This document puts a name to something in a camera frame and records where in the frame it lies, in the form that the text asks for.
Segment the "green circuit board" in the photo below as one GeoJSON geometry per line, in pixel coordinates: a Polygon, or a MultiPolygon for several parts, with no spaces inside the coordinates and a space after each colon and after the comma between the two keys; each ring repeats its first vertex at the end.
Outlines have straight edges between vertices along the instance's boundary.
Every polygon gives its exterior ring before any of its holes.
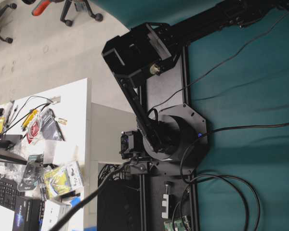
{"type": "MultiPolygon", "coordinates": [[[[184,223],[186,224],[187,230],[185,229],[185,227],[181,221],[181,218],[177,218],[176,220],[174,220],[175,231],[191,231],[190,217],[184,216],[183,220],[184,220],[184,223]]],[[[165,221],[164,227],[165,227],[165,231],[174,231],[172,228],[172,221],[171,220],[165,221]]]]}

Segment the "yellow packaging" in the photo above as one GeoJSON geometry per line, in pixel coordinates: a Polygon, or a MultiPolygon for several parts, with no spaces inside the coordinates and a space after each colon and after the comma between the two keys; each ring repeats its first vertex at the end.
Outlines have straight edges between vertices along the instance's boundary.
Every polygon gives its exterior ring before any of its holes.
{"type": "Polygon", "coordinates": [[[3,132],[4,121],[5,121],[5,118],[0,117],[0,134],[3,132]]]}

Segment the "chair wheel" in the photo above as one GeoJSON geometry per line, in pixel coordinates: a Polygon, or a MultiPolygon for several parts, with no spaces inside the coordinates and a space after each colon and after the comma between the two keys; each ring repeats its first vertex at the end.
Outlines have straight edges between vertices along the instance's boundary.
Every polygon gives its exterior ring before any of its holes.
{"type": "Polygon", "coordinates": [[[72,25],[73,25],[73,21],[71,21],[71,20],[66,20],[66,25],[67,25],[67,26],[72,26],[72,25]]]}
{"type": "Polygon", "coordinates": [[[9,38],[9,37],[7,37],[7,38],[5,39],[5,41],[6,41],[7,43],[12,43],[12,42],[13,42],[13,39],[12,39],[12,38],[9,38]]]}
{"type": "Polygon", "coordinates": [[[95,20],[96,20],[97,22],[101,22],[101,21],[103,20],[103,15],[102,15],[101,13],[97,13],[97,14],[95,15],[95,20]]]}
{"type": "Polygon", "coordinates": [[[15,10],[17,8],[17,5],[15,3],[12,3],[10,4],[10,7],[15,10]]]}

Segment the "red handle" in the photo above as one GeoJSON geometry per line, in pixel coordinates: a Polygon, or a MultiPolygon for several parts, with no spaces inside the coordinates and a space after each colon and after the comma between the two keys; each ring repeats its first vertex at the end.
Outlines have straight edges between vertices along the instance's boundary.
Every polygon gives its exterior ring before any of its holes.
{"type": "Polygon", "coordinates": [[[41,0],[39,4],[36,6],[36,8],[34,8],[34,10],[32,11],[32,15],[33,16],[41,15],[50,3],[51,3],[50,0],[41,0]]]}

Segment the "white box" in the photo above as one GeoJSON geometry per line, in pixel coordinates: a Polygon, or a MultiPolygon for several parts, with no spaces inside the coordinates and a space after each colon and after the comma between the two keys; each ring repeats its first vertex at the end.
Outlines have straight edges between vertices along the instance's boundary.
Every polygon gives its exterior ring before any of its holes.
{"type": "MultiPolygon", "coordinates": [[[[45,202],[45,211],[41,231],[50,230],[70,209],[70,205],[62,204],[55,200],[45,202]]],[[[68,223],[60,231],[67,231],[68,223]]]]}

